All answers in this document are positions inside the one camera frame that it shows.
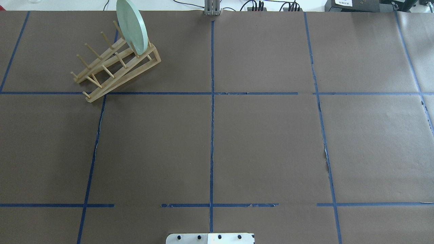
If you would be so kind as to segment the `pale green plate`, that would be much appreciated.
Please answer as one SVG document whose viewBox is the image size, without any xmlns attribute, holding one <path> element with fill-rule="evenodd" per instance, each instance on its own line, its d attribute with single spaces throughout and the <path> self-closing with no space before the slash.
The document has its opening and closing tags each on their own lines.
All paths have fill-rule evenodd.
<svg viewBox="0 0 434 244">
<path fill-rule="evenodd" d="M 130 48 L 134 48 L 138 55 L 144 54 L 148 49 L 149 38 L 138 7 L 132 0 L 118 0 L 116 14 L 121 32 Z"/>
</svg>

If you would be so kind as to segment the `wooden dish rack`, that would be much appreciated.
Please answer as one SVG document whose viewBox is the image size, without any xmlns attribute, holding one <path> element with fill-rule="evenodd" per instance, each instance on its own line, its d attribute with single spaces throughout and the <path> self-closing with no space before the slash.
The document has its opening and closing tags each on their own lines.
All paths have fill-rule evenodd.
<svg viewBox="0 0 434 244">
<path fill-rule="evenodd" d="M 125 39 L 119 24 L 116 21 L 113 21 L 113 24 L 120 38 L 113 44 L 108 43 L 108 49 L 102 54 L 98 54 L 88 43 L 85 44 L 96 56 L 94 61 L 88 64 L 79 54 L 76 55 L 85 68 L 79 74 L 71 72 L 74 81 L 78 84 L 89 81 L 96 86 L 96 89 L 91 93 L 82 92 L 89 103 L 98 100 L 162 62 L 154 44 L 147 41 L 145 43 L 146 51 L 139 54 L 132 41 Z"/>
</svg>

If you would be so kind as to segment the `white mounting plate with bolts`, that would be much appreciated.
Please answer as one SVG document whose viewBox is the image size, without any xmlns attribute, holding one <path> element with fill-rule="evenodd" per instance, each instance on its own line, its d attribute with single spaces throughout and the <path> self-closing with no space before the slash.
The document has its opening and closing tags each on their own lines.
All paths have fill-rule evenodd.
<svg viewBox="0 0 434 244">
<path fill-rule="evenodd" d="M 254 244 L 253 233 L 172 233 L 166 244 Z"/>
</svg>

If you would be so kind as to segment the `brown paper table cover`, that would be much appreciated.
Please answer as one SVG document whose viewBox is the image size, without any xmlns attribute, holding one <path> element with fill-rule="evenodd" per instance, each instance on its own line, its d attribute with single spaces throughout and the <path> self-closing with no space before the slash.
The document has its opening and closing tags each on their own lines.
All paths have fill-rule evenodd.
<svg viewBox="0 0 434 244">
<path fill-rule="evenodd" d="M 433 243 L 433 14 L 143 11 L 162 62 L 93 103 L 115 12 L 1 12 L 1 243 Z"/>
</svg>

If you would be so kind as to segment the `black power strip left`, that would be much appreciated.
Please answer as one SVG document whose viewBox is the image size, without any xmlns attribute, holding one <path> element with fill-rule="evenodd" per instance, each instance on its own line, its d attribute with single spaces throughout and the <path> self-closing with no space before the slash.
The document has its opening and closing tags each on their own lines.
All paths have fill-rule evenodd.
<svg viewBox="0 0 434 244">
<path fill-rule="evenodd" d="M 245 2 L 243 7 L 246 8 L 248 12 L 265 12 L 267 8 L 265 7 L 265 1 L 262 0 L 248 0 Z"/>
</svg>

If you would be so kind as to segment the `black power strip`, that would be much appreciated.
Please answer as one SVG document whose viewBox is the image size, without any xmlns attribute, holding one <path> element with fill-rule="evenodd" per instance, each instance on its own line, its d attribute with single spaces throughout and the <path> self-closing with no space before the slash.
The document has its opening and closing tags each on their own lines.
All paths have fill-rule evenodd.
<svg viewBox="0 0 434 244">
<path fill-rule="evenodd" d="M 246 8 L 248 12 L 265 12 L 267 8 L 265 7 L 265 1 L 262 0 L 248 0 L 245 2 L 243 7 Z"/>
<path fill-rule="evenodd" d="M 279 11 L 282 11 L 282 12 L 302 12 L 303 9 L 296 1 L 293 1 L 293 2 L 283 3 Z"/>
</svg>

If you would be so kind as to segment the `black power strip right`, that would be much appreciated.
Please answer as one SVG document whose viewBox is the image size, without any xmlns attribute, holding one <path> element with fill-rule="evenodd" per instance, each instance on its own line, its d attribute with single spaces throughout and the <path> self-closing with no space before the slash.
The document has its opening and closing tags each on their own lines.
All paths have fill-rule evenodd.
<svg viewBox="0 0 434 244">
<path fill-rule="evenodd" d="M 293 1 L 293 2 L 283 3 L 279 11 L 282 11 L 282 12 L 302 12 L 303 9 L 296 1 Z"/>
</svg>

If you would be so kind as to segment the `black box with label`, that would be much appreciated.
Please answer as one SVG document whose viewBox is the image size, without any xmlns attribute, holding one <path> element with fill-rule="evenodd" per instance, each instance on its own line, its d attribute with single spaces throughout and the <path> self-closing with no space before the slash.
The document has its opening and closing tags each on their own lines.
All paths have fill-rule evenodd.
<svg viewBox="0 0 434 244">
<path fill-rule="evenodd" d="M 378 0 L 327 0 L 324 12 L 380 12 Z"/>
</svg>

